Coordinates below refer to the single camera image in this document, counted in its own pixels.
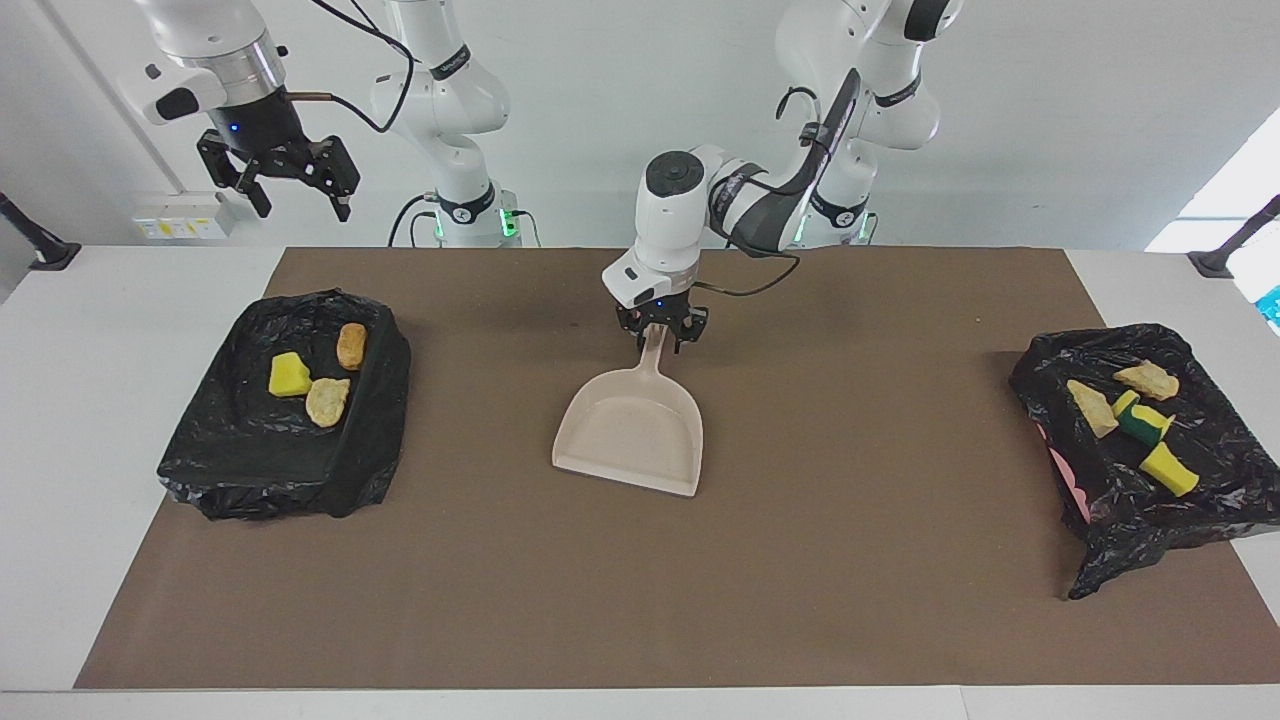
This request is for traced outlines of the brown paper table mat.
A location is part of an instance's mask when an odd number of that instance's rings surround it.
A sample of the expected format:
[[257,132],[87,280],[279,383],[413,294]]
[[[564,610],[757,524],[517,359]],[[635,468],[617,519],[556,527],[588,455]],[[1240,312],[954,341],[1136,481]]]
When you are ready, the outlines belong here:
[[163,502],[79,688],[1280,683],[1231,546],[1066,601],[1082,546],[1007,375],[1101,323],[1030,249],[810,252],[716,300],[663,368],[707,445],[694,498],[558,471],[591,377],[636,360],[608,250],[292,249],[413,347],[404,450],[344,519]]

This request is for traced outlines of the beige plastic dustpan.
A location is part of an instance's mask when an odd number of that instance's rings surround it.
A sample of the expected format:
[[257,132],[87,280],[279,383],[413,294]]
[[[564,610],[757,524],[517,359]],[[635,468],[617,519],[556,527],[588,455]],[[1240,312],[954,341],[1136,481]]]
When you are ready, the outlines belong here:
[[667,325],[649,325],[637,365],[605,372],[572,397],[550,462],[563,471],[691,498],[705,430],[696,400],[660,372]]

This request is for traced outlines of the black stand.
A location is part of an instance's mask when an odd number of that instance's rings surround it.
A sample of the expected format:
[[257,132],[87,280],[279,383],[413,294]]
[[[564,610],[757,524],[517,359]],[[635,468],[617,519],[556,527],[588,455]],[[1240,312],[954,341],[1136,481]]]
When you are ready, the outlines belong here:
[[1188,261],[1204,278],[1233,279],[1234,274],[1228,268],[1230,256],[1243,249],[1266,225],[1280,217],[1280,193],[1270,199],[1256,214],[1249,217],[1242,225],[1217,247],[1207,251],[1187,252]]
[[83,246],[67,242],[27,217],[4,192],[0,192],[0,217],[4,217],[32,246],[32,272],[60,272],[70,265]]

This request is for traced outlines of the pink bin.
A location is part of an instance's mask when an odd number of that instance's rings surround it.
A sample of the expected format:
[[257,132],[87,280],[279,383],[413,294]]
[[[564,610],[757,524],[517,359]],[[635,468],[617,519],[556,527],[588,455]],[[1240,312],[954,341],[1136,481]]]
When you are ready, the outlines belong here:
[[1084,489],[1078,486],[1075,471],[1068,460],[1052,446],[1044,427],[1039,421],[1033,421],[1033,425],[1044,442],[1044,448],[1059,478],[1060,489],[1064,491],[1068,518],[1088,527],[1091,524],[1089,500]]

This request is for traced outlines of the yellow and green sponge piece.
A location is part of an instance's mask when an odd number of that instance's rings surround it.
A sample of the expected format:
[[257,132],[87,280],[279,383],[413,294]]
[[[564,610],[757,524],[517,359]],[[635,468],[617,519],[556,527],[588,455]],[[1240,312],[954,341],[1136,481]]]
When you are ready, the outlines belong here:
[[1166,416],[1155,407],[1143,404],[1142,400],[1142,396],[1134,389],[1124,392],[1111,405],[1112,415],[1121,432],[1144,447],[1155,448],[1164,442],[1172,428],[1175,416]]

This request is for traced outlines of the black plastic trash bag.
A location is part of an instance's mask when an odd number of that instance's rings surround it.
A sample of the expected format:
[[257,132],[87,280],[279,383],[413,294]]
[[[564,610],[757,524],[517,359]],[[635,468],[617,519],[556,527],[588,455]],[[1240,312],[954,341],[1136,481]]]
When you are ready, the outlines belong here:
[[[1181,383],[1174,398],[1157,402],[1142,397],[1142,402],[1175,416],[1164,442],[1199,475],[1198,487],[1183,497],[1174,497],[1140,470],[1152,448],[1119,428],[1094,438],[1066,388],[1068,379],[1078,379],[1112,405],[1129,391],[1112,374],[1143,360],[1162,366]],[[1089,500],[1091,524],[1084,527],[1068,518],[1059,483],[1062,523],[1084,544],[1066,593],[1070,600],[1085,598],[1124,573],[1152,566],[1171,550],[1280,529],[1280,465],[1192,346],[1166,325],[1038,334],[1019,357],[1009,383],[1032,423],[1044,427]]]
[[[343,369],[346,323],[367,328],[364,365]],[[305,396],[268,392],[271,357],[296,351],[317,378],[351,379],[340,421],[315,427]],[[236,319],[197,384],[157,478],[210,519],[344,518],[380,503],[401,461],[412,351],[393,311],[340,290],[259,300]]]

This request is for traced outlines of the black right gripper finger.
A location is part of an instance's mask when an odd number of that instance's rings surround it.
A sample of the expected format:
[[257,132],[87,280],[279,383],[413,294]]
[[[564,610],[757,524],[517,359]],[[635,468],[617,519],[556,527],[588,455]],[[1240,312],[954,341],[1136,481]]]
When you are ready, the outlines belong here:
[[247,199],[259,218],[270,215],[273,204],[257,179],[260,164],[255,158],[238,169],[230,160],[230,146],[216,129],[206,129],[196,141],[196,149],[218,188],[233,190]]
[[358,188],[361,174],[340,137],[330,135],[303,146],[301,179],[328,197],[339,223],[349,220],[349,201]]

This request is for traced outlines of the white wall socket box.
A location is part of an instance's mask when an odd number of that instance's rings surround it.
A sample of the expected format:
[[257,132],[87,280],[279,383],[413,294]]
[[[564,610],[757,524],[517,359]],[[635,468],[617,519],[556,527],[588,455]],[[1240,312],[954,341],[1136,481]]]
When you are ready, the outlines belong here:
[[131,222],[150,241],[225,241],[237,219],[223,193],[200,191],[141,195]]

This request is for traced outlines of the grey wall conduit pipe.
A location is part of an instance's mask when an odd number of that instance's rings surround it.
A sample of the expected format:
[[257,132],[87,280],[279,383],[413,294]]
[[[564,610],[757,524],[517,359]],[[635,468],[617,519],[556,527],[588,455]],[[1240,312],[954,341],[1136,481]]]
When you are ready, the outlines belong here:
[[54,31],[67,45],[72,55],[83,68],[83,70],[92,78],[95,86],[99,88],[100,94],[111,105],[113,113],[116,119],[128,129],[131,136],[131,147],[138,154],[143,154],[147,160],[146,163],[151,165],[157,173],[165,177],[165,186],[168,195],[183,195],[187,188],[180,182],[178,174],[169,167],[169,164],[163,159],[160,152],[151,143],[148,136],[143,132],[141,124],[134,118],[134,111],[131,106],[122,100],[116,94],[115,86],[108,79],[108,77],[101,72],[99,65],[87,54],[84,46],[79,42],[76,35],[70,31],[70,27],[64,22],[58,9],[54,6],[51,0],[35,0],[36,5],[44,17],[51,23]]

